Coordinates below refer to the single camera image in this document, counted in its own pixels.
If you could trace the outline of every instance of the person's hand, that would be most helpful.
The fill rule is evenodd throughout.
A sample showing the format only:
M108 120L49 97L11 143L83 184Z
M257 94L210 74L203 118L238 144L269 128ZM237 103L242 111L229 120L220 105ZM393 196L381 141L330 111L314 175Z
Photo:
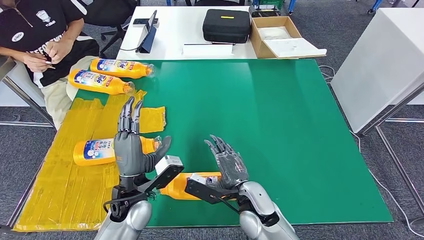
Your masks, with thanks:
M50 68L50 64L47 64L47 58L40 53L26 53L23 52L17 57L17 60L23 62L29 70L33 73L42 73Z
M74 41L70 39L62 38L59 41L49 41L47 43L47 47L45 48L45 52L51 58L52 64L58 64L72 49L74 45Z
M221 178L218 185L220 188L232 189L238 184L246 182L249 179L248 170L243 163L240 153L236 153L234 149L220 137L210 135L216 147L209 140L204 142L209 146L210 151L215 157L216 164L221 172Z

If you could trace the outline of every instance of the black office chair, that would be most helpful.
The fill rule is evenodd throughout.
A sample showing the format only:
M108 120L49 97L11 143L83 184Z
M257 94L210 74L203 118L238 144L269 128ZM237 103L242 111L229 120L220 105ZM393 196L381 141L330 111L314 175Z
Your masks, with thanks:
M185 4L187 6L192 5L192 1L185 0ZM235 1L227 1L227 0L194 0L194 6L244 6L245 0L239 0L239 2Z
M126 29L123 25L136 9L136 0L94 0L86 5L87 15L84 21L87 24L103 27L116 28L115 31L101 33L101 39L106 40L106 36L112 36L109 42L100 50L100 57L105 57L105 51L118 39L124 39Z

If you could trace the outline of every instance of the black carrying case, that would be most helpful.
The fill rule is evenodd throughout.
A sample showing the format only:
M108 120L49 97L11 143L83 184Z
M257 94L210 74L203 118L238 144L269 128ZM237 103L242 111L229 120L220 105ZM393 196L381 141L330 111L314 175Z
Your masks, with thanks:
M203 22L203 38L209 42L244 44L251 32L247 11L209 9Z

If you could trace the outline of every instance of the person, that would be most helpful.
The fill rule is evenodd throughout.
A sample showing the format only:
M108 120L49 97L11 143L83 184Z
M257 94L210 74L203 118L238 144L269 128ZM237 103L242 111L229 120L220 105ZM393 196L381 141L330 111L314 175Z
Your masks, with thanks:
M98 43L81 32L87 14L78 0L0 0L0 55L25 64L59 129L77 89L71 68L88 69Z

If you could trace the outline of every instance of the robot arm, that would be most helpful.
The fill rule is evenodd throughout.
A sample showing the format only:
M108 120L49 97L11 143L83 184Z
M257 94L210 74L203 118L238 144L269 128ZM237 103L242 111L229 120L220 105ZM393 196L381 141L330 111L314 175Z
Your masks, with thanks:
M239 188L251 209L240 212L240 227L253 240L299 240L294 228L257 182L247 181Z
M221 138L210 135L205 140L213 153L221 179L218 187L189 178L185 192L210 204L225 203L239 214L241 229L253 240L299 240L295 230L257 182L248 181L248 172L239 153ZM227 200L236 199L238 209Z
M122 107L118 119L118 133L113 138L113 149L119 169L119 185L112 189L110 201L103 204L107 216L100 226L95 240L137 240L152 216L152 205L148 198L154 188L166 187L183 169L179 157L165 155L171 144L166 136L161 146L149 154L142 153L139 136L139 118L142 101L134 108L134 97ZM146 173L163 161L157 176L147 179Z

